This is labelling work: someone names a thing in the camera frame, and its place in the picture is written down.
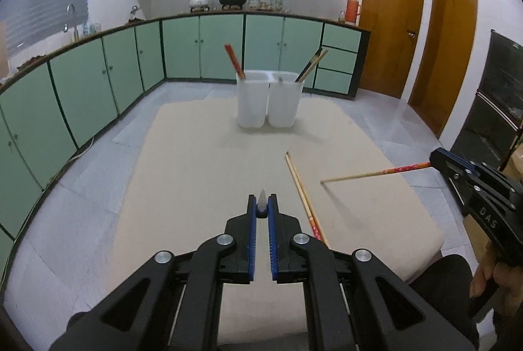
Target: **faucet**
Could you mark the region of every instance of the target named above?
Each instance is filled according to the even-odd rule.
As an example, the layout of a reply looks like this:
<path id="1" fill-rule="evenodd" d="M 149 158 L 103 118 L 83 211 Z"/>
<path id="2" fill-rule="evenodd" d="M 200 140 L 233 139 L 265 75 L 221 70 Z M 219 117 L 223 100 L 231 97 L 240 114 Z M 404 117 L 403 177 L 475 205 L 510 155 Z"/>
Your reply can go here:
<path id="1" fill-rule="evenodd" d="M 74 5 L 73 5 L 73 4 L 69 4 L 69 5 L 67 6 L 67 11 L 66 11 L 66 13 L 65 13 L 65 27 L 64 27 L 64 33 L 66 34 L 67 31 L 69 30 L 69 29 L 67 28 L 67 23 L 69 22 L 69 9 L 73 9 L 73 20 L 74 20 L 74 34 L 73 34 L 74 38 L 73 38 L 73 40 L 76 42 L 76 41 L 79 40 L 79 36 L 78 36 L 78 29 L 77 29 L 77 27 L 76 27 L 76 24 L 77 24 L 77 22 L 76 22 L 76 9 L 74 8 Z"/>

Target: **chopstick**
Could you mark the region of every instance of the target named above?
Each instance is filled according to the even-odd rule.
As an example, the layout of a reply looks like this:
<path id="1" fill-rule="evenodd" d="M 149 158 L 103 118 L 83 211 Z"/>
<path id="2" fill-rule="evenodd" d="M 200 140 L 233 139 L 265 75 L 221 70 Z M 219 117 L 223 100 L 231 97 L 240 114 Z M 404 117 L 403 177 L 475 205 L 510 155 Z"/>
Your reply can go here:
<path id="1" fill-rule="evenodd" d="M 327 237 L 325 236 L 320 222 L 318 221 L 316 212 L 314 210 L 314 207 L 312 206 L 309 195 L 307 194 L 307 191 L 305 190 L 305 187 L 301 182 L 300 174 L 297 173 L 296 168 L 292 163 L 289 152 L 285 153 L 285 161 L 287 162 L 287 166 L 289 167 L 289 171 L 291 172 L 292 179 L 295 182 L 297 192 L 300 195 L 301 203 L 303 204 L 303 208 L 305 209 L 305 213 L 307 214 L 309 224 L 312 228 L 312 233 L 314 234 L 316 239 L 321 240 L 325 245 L 327 245 L 327 247 L 330 247 L 327 241 Z"/>
<path id="2" fill-rule="evenodd" d="M 303 75 L 305 75 L 305 72 L 307 72 L 307 70 L 309 69 L 309 67 L 311 66 L 312 63 L 314 63 L 314 61 L 316 60 L 316 58 L 321 54 L 322 52 L 322 49 L 319 48 L 317 52 L 314 53 L 314 55 L 311 57 L 311 59 L 309 60 L 309 62 L 307 63 L 307 65 L 305 65 L 305 67 L 303 68 L 303 70 L 301 71 L 301 73 L 297 76 L 297 80 L 296 82 L 299 82 L 301 77 Z"/>
<path id="3" fill-rule="evenodd" d="M 318 66 L 318 64 L 320 63 L 320 61 L 325 57 L 325 55 L 329 52 L 329 50 L 323 50 L 322 53 L 319 55 L 319 57 L 316 57 L 316 60 L 314 60 L 312 62 L 312 64 L 309 66 L 309 68 L 307 69 L 307 71 L 303 74 L 303 76 L 301 78 L 298 78 L 296 80 L 296 82 L 303 82 L 305 81 L 305 79 L 307 79 L 307 77 L 309 76 L 309 74 L 314 70 L 314 68 L 316 66 Z"/>
<path id="4" fill-rule="evenodd" d="M 407 165 L 404 167 L 384 169 L 383 171 L 366 172 L 363 174 L 349 175 L 346 177 L 328 178 L 326 180 L 321 180 L 320 184 L 333 183 L 335 181 L 353 180 L 355 178 L 377 177 L 380 175 L 396 174 L 399 172 L 409 172 L 409 171 L 415 171 L 417 169 L 425 169 L 425 168 L 430 168 L 430 167 L 431 167 L 430 162 L 423 162 L 422 164 Z"/>
<path id="5" fill-rule="evenodd" d="M 229 55 L 229 59 L 231 59 L 232 66 L 234 67 L 234 70 L 238 74 L 238 77 L 240 79 L 245 79 L 245 73 L 243 72 L 242 67 L 238 63 L 238 59 L 236 59 L 236 55 L 234 54 L 234 50 L 232 49 L 232 45 L 231 44 L 225 44 L 224 47 L 225 47 L 225 49 L 227 51 L 227 54 Z"/>

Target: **table surface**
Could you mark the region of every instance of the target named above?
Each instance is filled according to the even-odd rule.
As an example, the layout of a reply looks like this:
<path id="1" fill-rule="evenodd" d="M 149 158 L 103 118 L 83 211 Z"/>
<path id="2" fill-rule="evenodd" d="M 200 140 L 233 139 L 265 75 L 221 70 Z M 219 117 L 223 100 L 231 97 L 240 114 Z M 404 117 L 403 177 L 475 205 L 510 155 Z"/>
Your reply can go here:
<path id="1" fill-rule="evenodd" d="M 335 104 L 302 98 L 294 127 L 243 130 L 236 99 L 163 106 L 127 189 L 113 244 L 108 291 L 153 254 L 194 251 L 246 211 L 249 194 L 276 193 L 280 211 L 312 234 L 284 160 L 289 151 L 332 249 L 368 248 L 401 278 L 423 269 L 443 237 L 401 175 L 339 182 L 320 179 L 391 168 Z M 257 221 L 256 273 L 225 285 L 219 342 L 249 342 L 307 330 L 301 285 L 270 275 L 267 221 Z"/>

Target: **metal bolt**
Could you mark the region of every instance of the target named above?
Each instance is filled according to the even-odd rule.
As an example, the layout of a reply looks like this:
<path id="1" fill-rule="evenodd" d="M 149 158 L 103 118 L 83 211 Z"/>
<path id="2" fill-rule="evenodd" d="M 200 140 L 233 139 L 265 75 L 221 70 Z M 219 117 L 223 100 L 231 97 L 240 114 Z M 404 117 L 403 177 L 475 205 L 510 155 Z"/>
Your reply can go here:
<path id="1" fill-rule="evenodd" d="M 171 258 L 173 256 L 171 255 L 171 253 L 169 251 L 160 251 L 158 252 L 155 256 L 154 256 L 154 260 L 158 263 L 158 264 L 165 264 L 166 262 L 169 262 L 171 261 Z"/>
<path id="2" fill-rule="evenodd" d="M 305 243 L 309 243 L 310 239 L 309 235 L 305 233 L 295 234 L 292 238 L 298 245 L 305 245 Z"/>
<path id="3" fill-rule="evenodd" d="M 230 245 L 233 240 L 234 239 L 230 234 L 220 234 L 216 238 L 216 241 L 218 242 L 218 244 L 223 245 L 223 246 Z"/>
<path id="4" fill-rule="evenodd" d="M 361 262 L 367 262 L 370 261 L 372 258 L 372 254 L 367 251 L 367 249 L 360 249 L 359 251 L 356 251 L 356 259 Z"/>

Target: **person's leg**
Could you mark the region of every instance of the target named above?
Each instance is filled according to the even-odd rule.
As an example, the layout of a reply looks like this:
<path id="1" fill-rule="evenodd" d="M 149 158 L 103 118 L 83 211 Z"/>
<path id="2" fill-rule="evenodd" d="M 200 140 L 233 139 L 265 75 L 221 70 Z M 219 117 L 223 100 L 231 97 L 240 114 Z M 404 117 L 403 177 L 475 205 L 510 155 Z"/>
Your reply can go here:
<path id="1" fill-rule="evenodd" d="M 479 348 L 479 333 L 467 315 L 472 272 L 460 255 L 448 255 L 425 270 L 410 286 Z"/>

